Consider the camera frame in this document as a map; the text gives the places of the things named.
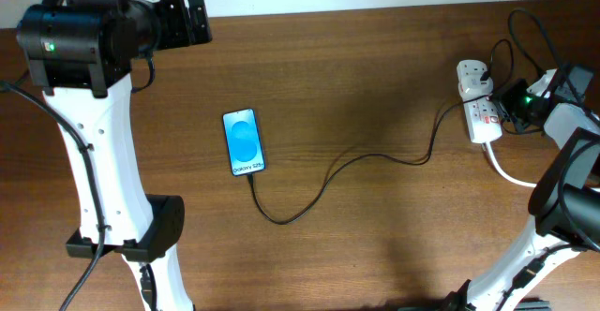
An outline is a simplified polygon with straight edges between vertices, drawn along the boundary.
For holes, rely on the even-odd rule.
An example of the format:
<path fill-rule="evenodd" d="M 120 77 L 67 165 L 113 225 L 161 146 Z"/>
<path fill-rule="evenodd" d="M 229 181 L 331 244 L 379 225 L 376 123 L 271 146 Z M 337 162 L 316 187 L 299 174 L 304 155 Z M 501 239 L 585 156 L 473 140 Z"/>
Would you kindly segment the blue Galaxy smartphone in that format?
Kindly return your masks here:
<path fill-rule="evenodd" d="M 263 147 L 253 109 L 222 115 L 233 176 L 244 176 L 266 168 Z"/>

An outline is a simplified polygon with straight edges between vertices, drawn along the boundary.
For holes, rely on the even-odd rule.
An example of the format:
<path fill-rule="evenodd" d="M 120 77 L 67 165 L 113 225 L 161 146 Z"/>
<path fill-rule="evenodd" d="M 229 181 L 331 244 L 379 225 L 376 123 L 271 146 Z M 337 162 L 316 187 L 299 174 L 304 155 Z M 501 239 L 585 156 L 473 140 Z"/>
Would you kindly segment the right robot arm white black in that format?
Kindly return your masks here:
<path fill-rule="evenodd" d="M 599 173 L 598 118 L 581 106 L 580 77 L 532 90 L 518 81 L 492 98 L 518 128 L 538 126 L 560 152 L 534 185 L 524 230 L 484 274 L 443 300 L 443 310 L 548 310 L 527 294 L 558 266 L 599 249 L 599 193 L 586 183 Z"/>

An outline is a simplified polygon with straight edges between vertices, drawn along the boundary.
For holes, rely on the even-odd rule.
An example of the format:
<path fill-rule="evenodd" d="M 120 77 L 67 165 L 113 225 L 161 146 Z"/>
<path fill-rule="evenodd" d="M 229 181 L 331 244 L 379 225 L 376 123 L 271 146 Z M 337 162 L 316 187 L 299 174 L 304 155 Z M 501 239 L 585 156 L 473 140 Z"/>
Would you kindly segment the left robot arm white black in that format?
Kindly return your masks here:
<path fill-rule="evenodd" d="M 147 194 L 130 122 L 132 62 L 208 43 L 204 0 L 42 0 L 18 26 L 37 105 L 59 125 L 81 222 L 67 253 L 96 265 L 122 256 L 147 310 L 190 310 L 177 256 L 185 206 Z"/>

